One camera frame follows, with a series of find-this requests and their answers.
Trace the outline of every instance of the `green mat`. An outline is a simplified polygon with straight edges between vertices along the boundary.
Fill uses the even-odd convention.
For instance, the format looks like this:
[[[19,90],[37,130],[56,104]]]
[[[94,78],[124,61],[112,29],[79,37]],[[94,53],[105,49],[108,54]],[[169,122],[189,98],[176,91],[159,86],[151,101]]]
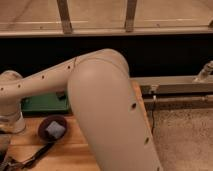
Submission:
[[[65,114],[69,112],[69,101],[66,93],[58,96],[48,93],[22,100],[22,113],[26,114]]]

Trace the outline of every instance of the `black wall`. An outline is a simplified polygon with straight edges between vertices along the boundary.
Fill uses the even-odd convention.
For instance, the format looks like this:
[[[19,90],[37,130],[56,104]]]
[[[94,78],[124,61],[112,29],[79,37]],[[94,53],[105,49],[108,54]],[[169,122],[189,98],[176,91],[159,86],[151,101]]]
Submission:
[[[27,76],[102,48],[120,51],[130,65],[131,76],[195,75],[213,60],[213,34],[2,38],[0,71],[13,69]]]

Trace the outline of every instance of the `metal bar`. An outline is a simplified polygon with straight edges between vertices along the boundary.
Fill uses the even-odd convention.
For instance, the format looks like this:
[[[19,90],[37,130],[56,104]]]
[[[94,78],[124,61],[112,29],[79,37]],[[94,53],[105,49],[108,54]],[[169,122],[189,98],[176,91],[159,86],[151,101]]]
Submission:
[[[138,77],[141,91],[146,94],[213,93],[213,76],[204,83],[193,82],[196,76]]]
[[[137,0],[127,1],[126,21],[125,21],[126,32],[133,32],[134,30],[136,6],[137,6]]]
[[[72,33],[72,24],[69,16],[67,0],[57,0],[58,10],[61,17],[61,24],[64,34]]]
[[[0,30],[0,37],[80,37],[80,36],[132,36],[132,35],[179,35],[179,34],[212,34],[209,27],[165,27],[165,28],[134,28],[133,32],[125,29],[75,29],[72,34],[63,34],[59,29],[37,30]]]

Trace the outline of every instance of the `metal post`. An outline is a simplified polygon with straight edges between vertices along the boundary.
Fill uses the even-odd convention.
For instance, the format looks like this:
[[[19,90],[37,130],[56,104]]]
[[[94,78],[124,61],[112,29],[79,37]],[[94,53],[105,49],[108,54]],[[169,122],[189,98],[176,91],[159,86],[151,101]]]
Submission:
[[[73,29],[70,21],[67,0],[57,0],[57,4],[63,32],[64,34],[71,34]]]
[[[126,32],[132,32],[134,30],[136,6],[137,6],[137,0],[127,1],[126,21],[125,21]]]

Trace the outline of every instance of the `screw hole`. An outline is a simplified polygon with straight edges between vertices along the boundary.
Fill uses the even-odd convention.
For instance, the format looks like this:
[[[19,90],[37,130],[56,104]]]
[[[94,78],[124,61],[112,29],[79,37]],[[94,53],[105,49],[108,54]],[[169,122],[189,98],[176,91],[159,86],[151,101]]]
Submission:
[[[147,145],[149,143],[149,137],[147,137],[144,141],[144,144]]]
[[[136,104],[136,103],[133,103],[132,106],[131,106],[131,110],[136,109],[136,106],[137,106],[137,104]]]

